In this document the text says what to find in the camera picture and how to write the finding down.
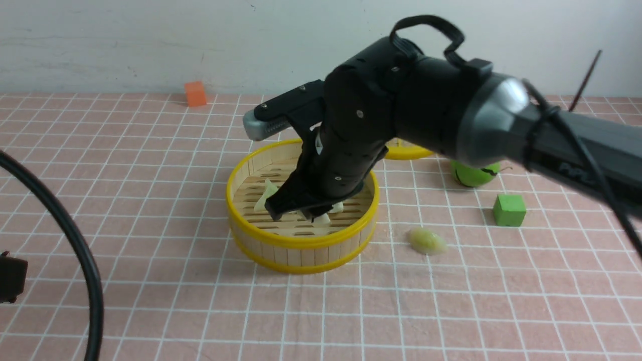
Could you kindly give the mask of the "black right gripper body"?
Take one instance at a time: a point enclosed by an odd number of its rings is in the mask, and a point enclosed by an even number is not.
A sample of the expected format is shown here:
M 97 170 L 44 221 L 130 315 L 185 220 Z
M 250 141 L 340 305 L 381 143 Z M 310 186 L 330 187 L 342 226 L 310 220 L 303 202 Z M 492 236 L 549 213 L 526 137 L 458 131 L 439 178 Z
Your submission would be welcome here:
M 363 179 L 387 153 L 385 126 L 358 120 L 325 120 L 301 130 L 302 155 L 296 165 L 296 190 L 303 206 L 329 206 L 357 194 Z

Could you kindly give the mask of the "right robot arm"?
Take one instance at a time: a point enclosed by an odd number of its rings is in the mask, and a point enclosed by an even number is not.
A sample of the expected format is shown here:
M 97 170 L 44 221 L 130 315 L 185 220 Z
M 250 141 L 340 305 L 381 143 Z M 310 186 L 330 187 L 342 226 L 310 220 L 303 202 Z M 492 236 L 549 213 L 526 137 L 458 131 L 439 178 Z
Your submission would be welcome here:
M 475 59 L 461 69 L 381 38 L 314 81 L 255 107 L 246 133 L 262 141 L 292 127 L 302 155 L 268 204 L 273 219 L 303 209 L 317 217 L 356 195 L 398 138 L 471 167 L 504 160 L 603 201 L 572 146 L 532 104 L 524 84 Z

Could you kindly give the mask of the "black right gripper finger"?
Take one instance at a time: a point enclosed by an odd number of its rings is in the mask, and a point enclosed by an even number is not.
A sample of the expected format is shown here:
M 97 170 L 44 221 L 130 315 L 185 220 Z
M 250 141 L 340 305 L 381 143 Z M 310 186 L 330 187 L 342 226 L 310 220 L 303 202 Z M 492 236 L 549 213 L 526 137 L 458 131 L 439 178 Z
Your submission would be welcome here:
M 324 214 L 323 207 L 330 201 L 312 194 L 301 178 L 288 178 L 273 196 L 266 201 L 271 219 L 280 220 L 286 213 L 300 211 L 307 220 Z

